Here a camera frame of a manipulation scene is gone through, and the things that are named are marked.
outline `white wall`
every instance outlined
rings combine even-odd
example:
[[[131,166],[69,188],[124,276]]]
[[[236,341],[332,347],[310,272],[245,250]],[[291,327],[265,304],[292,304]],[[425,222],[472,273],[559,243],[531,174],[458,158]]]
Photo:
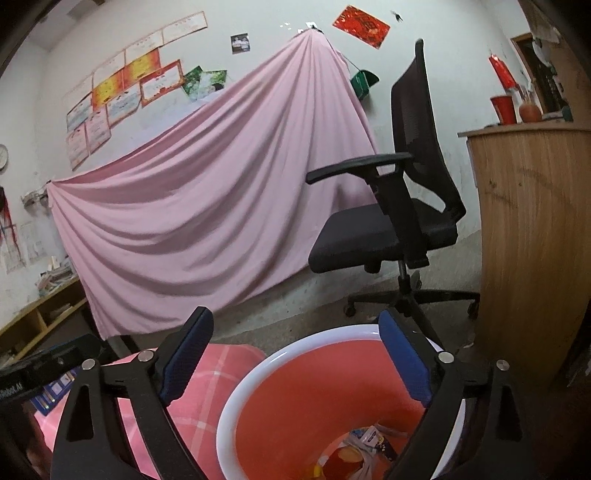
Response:
[[[331,26],[345,4],[337,0],[287,0],[270,7],[267,2],[235,2],[231,7],[213,0],[118,0],[107,2],[81,21],[50,53],[43,82],[37,121],[38,149],[47,158],[45,178],[71,175],[66,158],[65,114],[62,96],[127,44],[193,12],[204,10],[209,27],[161,49],[162,64],[181,58],[185,70],[197,64],[206,70],[228,69],[233,80],[256,67],[297,32],[306,21],[315,21],[333,45],[361,68],[376,73],[381,81],[372,89],[366,111],[383,150],[392,150],[389,89],[414,56],[414,42],[425,39],[427,72],[441,149],[448,162],[468,214],[460,223],[460,236],[479,228],[478,197],[473,184],[465,142],[457,132],[496,122],[492,95],[503,93],[488,61],[489,51],[504,54],[518,81],[520,63],[512,48],[479,0],[404,0],[396,10],[404,19],[396,23],[387,1],[360,0],[367,10],[392,25],[379,50]],[[248,32],[250,53],[232,55],[230,35]],[[133,136],[133,128],[145,128],[159,116],[188,100],[180,90],[138,112],[113,129],[113,138],[90,158],[80,171],[114,160],[109,152]],[[422,194],[439,205],[430,194]]]
[[[507,38],[530,31],[530,26],[517,0],[482,0]]]
[[[8,147],[9,163],[0,173],[12,220],[17,225],[33,221],[47,252],[60,255],[57,231],[43,209],[25,210],[20,197],[43,185],[39,174],[35,138],[35,109],[47,52],[25,41],[0,79],[0,143]],[[0,327],[14,313],[38,297],[35,282],[47,269],[48,258],[6,274],[0,265]]]

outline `green bag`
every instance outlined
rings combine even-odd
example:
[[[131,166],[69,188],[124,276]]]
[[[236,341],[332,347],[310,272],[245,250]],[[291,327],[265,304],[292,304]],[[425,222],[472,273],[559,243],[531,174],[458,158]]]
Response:
[[[369,88],[378,82],[378,76],[367,70],[358,71],[351,79],[351,85],[359,100],[367,97],[369,95]]]

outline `chair seat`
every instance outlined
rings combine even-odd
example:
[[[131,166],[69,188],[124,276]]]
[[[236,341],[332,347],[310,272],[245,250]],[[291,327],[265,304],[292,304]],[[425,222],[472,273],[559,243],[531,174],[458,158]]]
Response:
[[[444,213],[413,199],[428,250],[456,243],[457,227]],[[336,212],[324,224],[310,252],[312,272],[323,273],[371,262],[403,260],[390,218],[377,203]]]

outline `chair armrest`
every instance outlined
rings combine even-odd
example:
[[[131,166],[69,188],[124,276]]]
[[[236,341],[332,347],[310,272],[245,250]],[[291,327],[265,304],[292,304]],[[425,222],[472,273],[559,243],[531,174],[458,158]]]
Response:
[[[335,175],[341,175],[342,173],[350,173],[368,181],[372,177],[375,167],[401,163],[405,160],[410,160],[412,157],[410,153],[401,152],[350,158],[349,160],[308,172],[306,183],[312,185],[317,181],[334,177]]]

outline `blue gripper pad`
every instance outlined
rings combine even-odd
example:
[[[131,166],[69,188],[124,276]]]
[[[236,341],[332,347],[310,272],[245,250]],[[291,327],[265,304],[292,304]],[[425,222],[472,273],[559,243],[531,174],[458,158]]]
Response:
[[[429,370],[420,359],[389,311],[378,317],[379,336],[400,374],[411,398],[427,407],[433,393],[430,387]]]
[[[183,395],[212,335],[212,312],[197,307],[183,328],[166,337],[158,348],[155,369],[160,378],[160,400],[165,405]]]

